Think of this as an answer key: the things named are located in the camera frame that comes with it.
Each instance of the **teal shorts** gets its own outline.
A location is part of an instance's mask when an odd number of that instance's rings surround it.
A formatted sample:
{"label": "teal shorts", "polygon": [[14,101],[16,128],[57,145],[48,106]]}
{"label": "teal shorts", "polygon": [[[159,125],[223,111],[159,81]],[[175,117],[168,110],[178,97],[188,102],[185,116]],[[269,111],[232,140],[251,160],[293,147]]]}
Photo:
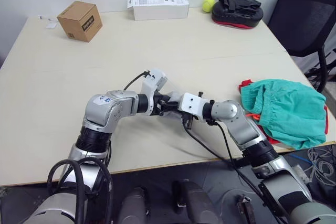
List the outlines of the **teal shorts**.
{"label": "teal shorts", "polygon": [[241,89],[245,110],[260,114],[259,125],[270,137],[295,149],[325,142],[326,98],[299,82],[263,80]]}

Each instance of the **label on box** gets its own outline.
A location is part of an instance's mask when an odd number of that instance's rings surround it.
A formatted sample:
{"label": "label on box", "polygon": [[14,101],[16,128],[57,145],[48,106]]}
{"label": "label on box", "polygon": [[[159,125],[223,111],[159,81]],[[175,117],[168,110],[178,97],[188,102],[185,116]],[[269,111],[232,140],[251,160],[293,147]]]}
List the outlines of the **label on box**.
{"label": "label on box", "polygon": [[188,0],[127,0],[127,8],[133,6],[189,5]]}
{"label": "label on box", "polygon": [[93,15],[91,15],[91,17],[89,17],[89,19],[84,23],[84,25],[82,25],[83,31],[86,31],[93,22],[94,22],[94,17]]}

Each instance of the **yellow tennis ball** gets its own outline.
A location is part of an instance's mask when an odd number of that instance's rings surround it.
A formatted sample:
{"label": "yellow tennis ball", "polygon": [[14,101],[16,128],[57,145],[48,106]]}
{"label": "yellow tennis ball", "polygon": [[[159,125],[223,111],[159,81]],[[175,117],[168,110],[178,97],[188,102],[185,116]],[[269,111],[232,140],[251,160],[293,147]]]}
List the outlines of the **yellow tennis ball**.
{"label": "yellow tennis ball", "polygon": [[212,7],[214,6],[215,3],[216,3],[215,0],[203,0],[202,10],[205,11],[206,13],[211,12]]}

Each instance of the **red fabric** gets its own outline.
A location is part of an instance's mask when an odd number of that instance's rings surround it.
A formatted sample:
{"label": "red fabric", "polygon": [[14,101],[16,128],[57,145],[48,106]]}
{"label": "red fabric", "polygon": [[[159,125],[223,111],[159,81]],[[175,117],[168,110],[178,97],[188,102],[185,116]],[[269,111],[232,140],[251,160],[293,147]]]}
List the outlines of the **red fabric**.
{"label": "red fabric", "polygon": [[247,86],[247,85],[249,85],[249,84],[251,84],[251,83],[253,83],[253,82],[251,81],[251,79],[248,79],[248,80],[246,80],[246,81],[242,81],[241,85],[239,85],[239,91],[240,91],[240,89],[241,89],[242,87],[245,87],[245,86]]}
{"label": "red fabric", "polygon": [[325,120],[326,120],[326,121],[325,121],[325,122],[326,122],[326,123],[325,123],[325,124],[326,124],[325,126],[326,126],[326,127],[325,127],[325,131],[324,131],[324,133],[327,134],[327,133],[328,133],[328,129],[329,129],[329,120],[328,120],[328,110],[327,110],[327,106],[326,106],[326,105],[324,106],[324,110],[326,111],[326,117],[325,117]]}
{"label": "red fabric", "polygon": [[278,144],[280,143],[278,140],[275,140],[274,138],[270,137],[269,135],[267,135],[263,129],[263,127],[261,127],[260,125],[258,125],[258,127],[261,129],[261,131],[263,132],[263,134],[266,136],[267,140],[269,141],[270,144]]}
{"label": "red fabric", "polygon": [[260,115],[256,113],[247,113],[246,116],[252,116],[254,120],[259,121],[260,120]]}

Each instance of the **black hose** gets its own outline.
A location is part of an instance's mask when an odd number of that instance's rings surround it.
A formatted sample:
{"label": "black hose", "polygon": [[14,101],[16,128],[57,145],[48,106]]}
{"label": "black hose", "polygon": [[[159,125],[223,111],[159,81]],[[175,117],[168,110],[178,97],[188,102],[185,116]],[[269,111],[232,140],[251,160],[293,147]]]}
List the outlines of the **black hose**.
{"label": "black hose", "polygon": [[108,167],[109,164],[110,164],[111,156],[112,156],[112,146],[111,146],[111,140],[110,140],[110,143],[109,143],[109,150],[108,150],[108,156],[106,157],[106,160],[105,160],[105,165],[106,165],[106,167]]}
{"label": "black hose", "polygon": [[140,77],[142,76],[148,76],[150,74],[149,70],[147,71],[144,71],[143,73],[139,74],[137,77],[135,77],[133,80],[131,80],[127,85],[126,87],[124,88],[124,90],[128,89],[128,87],[133,83],[135,82],[136,80],[138,80]]}
{"label": "black hose", "polygon": [[72,167],[69,167],[69,168],[67,169],[67,171],[63,174],[63,177],[62,177],[62,178],[60,179],[60,181],[58,182],[58,185],[57,185],[57,187],[56,187],[56,189],[55,189],[55,191],[54,191],[55,194],[58,193],[58,192],[61,190],[64,181],[66,180],[66,178],[69,176],[69,174],[70,174],[71,172],[72,172]]}
{"label": "black hose", "polygon": [[230,157],[230,160],[231,160],[231,164],[232,164],[232,167],[234,168],[234,170],[238,173],[238,175],[248,184],[248,186],[260,197],[260,199],[262,201],[264,201],[264,197],[262,196],[261,192],[258,190],[258,188],[251,182],[251,180],[249,180],[249,178],[247,178],[245,176],[244,173],[242,173],[240,170],[238,170],[238,168],[236,167],[234,161],[233,161],[233,158],[232,158],[232,155],[231,155],[231,151],[230,151],[230,148],[229,148],[229,145],[228,145],[228,142],[227,142],[227,138],[226,138],[226,135],[225,135],[225,132],[222,128],[222,126],[220,126],[219,123],[215,122],[214,125],[218,126],[220,131],[222,132],[222,135],[223,135],[223,138],[224,138],[224,141],[225,141],[225,145],[226,145],[226,148],[227,148],[227,152],[229,153],[229,157]]}
{"label": "black hose", "polygon": [[113,207],[113,181],[111,178],[111,174],[109,170],[107,169],[106,165],[101,160],[95,157],[85,157],[81,159],[80,161],[78,161],[78,164],[82,164],[87,161],[91,161],[97,164],[100,167],[100,169],[103,171],[104,176],[106,178],[109,196],[107,198],[107,204],[106,204],[105,224],[110,224],[111,219],[112,219],[112,207]]}
{"label": "black hose", "polygon": [[213,152],[212,150],[210,150],[205,144],[203,144],[196,136],[194,136],[185,126],[185,123],[183,124],[183,128],[185,130],[186,133],[188,133],[189,136],[191,136],[191,138],[193,138],[196,142],[198,142],[203,148],[205,148],[208,152],[210,152],[212,155],[214,155],[215,157],[219,158],[221,161],[223,161],[226,164],[230,165],[230,162],[226,159],[224,159],[223,157],[219,156],[218,154],[216,154],[215,152]]}
{"label": "black hose", "polygon": [[85,206],[85,188],[84,188],[84,181],[83,181],[83,174],[80,169],[79,164],[76,161],[65,159],[57,162],[50,170],[47,180],[47,189],[50,195],[54,194],[52,191],[52,177],[54,176],[55,171],[58,167],[62,165],[70,165],[75,172],[76,178],[76,213],[75,213],[75,224],[84,224],[84,206]]}

